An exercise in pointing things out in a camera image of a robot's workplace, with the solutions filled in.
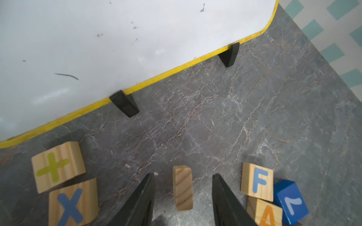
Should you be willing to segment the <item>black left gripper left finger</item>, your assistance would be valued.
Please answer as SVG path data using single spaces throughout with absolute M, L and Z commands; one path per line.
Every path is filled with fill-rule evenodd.
M 148 173 L 108 225 L 150 226 L 153 218 L 155 190 L 155 175 Z

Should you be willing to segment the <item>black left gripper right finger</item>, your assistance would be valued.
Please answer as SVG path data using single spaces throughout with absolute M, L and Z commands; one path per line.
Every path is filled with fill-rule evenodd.
M 212 177 L 212 201 L 216 226 L 256 226 L 220 174 Z

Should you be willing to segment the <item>wooden block orange A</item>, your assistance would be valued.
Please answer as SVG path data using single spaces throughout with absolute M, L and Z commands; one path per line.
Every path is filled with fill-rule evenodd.
M 282 208 L 262 199 L 249 196 L 247 213 L 258 226 L 282 226 Z

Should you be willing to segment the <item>wooden block orange E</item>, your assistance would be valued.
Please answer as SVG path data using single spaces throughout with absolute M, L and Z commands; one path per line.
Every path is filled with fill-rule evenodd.
M 173 195 L 177 211 L 193 209 L 193 181 L 190 167 L 173 166 Z

